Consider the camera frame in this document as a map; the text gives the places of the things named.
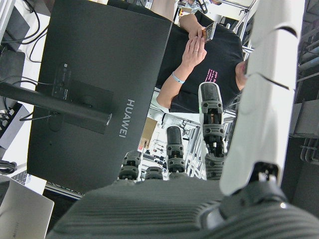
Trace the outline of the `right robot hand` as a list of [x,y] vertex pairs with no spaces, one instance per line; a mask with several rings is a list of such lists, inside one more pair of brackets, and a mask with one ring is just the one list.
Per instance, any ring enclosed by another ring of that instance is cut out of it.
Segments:
[[78,200],[50,239],[316,239],[319,221],[280,189],[296,85],[302,0],[262,0],[221,179],[118,180]]

